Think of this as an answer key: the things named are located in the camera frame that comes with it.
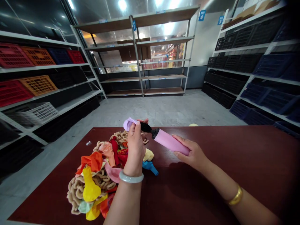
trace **orange plastic crate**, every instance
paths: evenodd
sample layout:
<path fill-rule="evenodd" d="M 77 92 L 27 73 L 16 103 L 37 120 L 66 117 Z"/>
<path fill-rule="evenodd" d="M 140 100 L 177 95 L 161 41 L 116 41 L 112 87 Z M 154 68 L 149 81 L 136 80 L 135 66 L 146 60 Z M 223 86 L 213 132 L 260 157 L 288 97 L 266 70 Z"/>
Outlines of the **orange plastic crate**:
<path fill-rule="evenodd" d="M 48 51 L 44 48 L 21 47 L 36 66 L 56 65 Z"/>
<path fill-rule="evenodd" d="M 27 89 L 34 94 L 39 96 L 57 90 L 57 87 L 50 80 L 48 75 L 39 77 L 28 77 L 24 79 L 18 79 Z"/>

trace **hand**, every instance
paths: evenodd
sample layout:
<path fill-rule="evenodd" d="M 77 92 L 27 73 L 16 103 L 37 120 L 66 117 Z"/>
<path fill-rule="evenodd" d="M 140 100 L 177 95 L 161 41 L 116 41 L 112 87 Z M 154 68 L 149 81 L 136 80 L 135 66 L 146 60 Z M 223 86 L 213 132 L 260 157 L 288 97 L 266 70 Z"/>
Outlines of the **hand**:
<path fill-rule="evenodd" d="M 142 175 L 143 158 L 146 152 L 146 147 L 141 136 L 140 120 L 136 125 L 134 123 L 131 124 L 127 138 L 128 158 L 123 172 L 127 176 L 139 177 Z"/>
<path fill-rule="evenodd" d="M 198 170 L 199 172 L 203 173 L 207 169 L 210 161 L 205 156 L 200 146 L 196 142 L 184 139 L 178 135 L 172 136 L 191 150 L 188 156 L 185 156 L 180 152 L 174 152 L 177 158 L 182 162 L 190 165 L 194 169 Z"/>

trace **blue sign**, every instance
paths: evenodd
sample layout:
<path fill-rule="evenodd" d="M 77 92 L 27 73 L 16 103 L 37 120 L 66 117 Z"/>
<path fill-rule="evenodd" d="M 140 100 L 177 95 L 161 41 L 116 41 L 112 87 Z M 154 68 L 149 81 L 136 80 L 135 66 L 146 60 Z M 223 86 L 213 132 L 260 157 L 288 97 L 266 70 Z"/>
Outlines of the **blue sign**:
<path fill-rule="evenodd" d="M 135 20 L 132 22 L 132 26 L 133 26 L 133 30 L 136 31 L 137 30 L 137 26 L 135 25 Z"/>
<path fill-rule="evenodd" d="M 223 23 L 223 19 L 224 19 L 224 16 L 220 16 L 219 21 L 218 21 L 218 25 L 221 25 Z"/>
<path fill-rule="evenodd" d="M 206 10 L 201 10 L 198 21 L 204 21 Z"/>

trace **red plastic crate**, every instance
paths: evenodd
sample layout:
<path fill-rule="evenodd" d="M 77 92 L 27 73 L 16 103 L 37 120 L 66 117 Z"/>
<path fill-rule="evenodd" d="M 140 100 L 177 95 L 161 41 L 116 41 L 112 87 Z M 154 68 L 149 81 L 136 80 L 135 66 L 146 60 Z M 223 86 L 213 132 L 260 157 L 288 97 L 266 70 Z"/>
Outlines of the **red plastic crate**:
<path fill-rule="evenodd" d="M 34 66 L 18 45 L 7 43 L 0 43 L 0 65 L 3 68 Z"/>
<path fill-rule="evenodd" d="M 0 107 L 32 97 L 33 95 L 18 80 L 0 82 Z"/>
<path fill-rule="evenodd" d="M 76 50 L 67 50 L 68 55 L 70 56 L 70 59 L 73 63 L 85 63 L 85 61 L 82 58 L 82 55 L 80 51 Z"/>

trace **white plastic basket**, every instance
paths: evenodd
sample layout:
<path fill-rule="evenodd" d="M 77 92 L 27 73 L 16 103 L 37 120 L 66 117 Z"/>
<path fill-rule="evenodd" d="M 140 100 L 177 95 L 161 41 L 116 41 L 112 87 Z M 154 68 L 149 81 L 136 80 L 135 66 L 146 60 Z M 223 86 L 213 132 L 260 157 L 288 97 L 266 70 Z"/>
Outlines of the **white plastic basket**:
<path fill-rule="evenodd" d="M 59 113 L 50 102 L 30 103 L 6 111 L 5 114 L 22 126 L 41 125 Z"/>

